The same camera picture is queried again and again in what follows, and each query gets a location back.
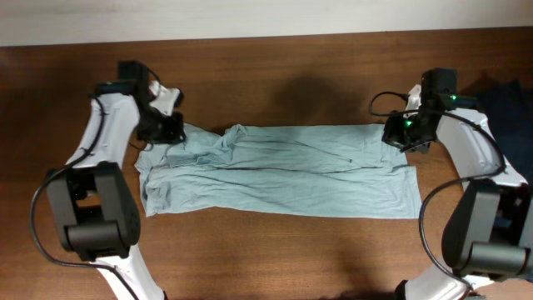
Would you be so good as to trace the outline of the light teal t-shirt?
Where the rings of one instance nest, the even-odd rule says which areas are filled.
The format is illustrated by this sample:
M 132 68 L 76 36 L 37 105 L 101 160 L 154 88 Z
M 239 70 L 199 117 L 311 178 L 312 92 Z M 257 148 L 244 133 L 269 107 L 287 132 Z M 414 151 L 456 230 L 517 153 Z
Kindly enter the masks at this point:
M 414 219 L 416 169 L 381 140 L 380 124 L 253 127 L 187 139 L 136 162 L 147 215 L 230 208 L 326 218 Z

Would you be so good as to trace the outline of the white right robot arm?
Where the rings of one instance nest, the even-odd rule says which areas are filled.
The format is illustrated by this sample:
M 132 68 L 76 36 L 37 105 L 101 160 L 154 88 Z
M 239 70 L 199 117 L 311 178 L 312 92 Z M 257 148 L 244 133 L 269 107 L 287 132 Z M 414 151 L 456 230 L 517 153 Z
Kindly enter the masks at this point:
M 386 115 L 383 142 L 402 151 L 442 143 L 459 177 L 430 192 L 418 228 L 431 266 L 401 282 L 396 299 L 467 299 L 477 288 L 532 274 L 532 191 L 496 144 L 475 99 L 451 92 L 401 95 L 403 112 Z M 427 242 L 425 214 L 434 196 L 454 185 L 464 193 L 441 239 L 441 257 Z

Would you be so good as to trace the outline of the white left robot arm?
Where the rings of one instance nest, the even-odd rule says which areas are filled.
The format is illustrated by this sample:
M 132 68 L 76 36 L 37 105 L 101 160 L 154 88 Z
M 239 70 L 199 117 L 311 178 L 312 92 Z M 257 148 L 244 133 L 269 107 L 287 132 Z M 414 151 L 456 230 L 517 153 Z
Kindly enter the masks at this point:
M 77 265 L 97 269 L 117 298 L 164 299 L 138 246 L 139 212 L 122 174 L 137 106 L 112 93 L 93 99 L 91 109 L 70 168 L 47 186 L 58 230 L 80 257 Z

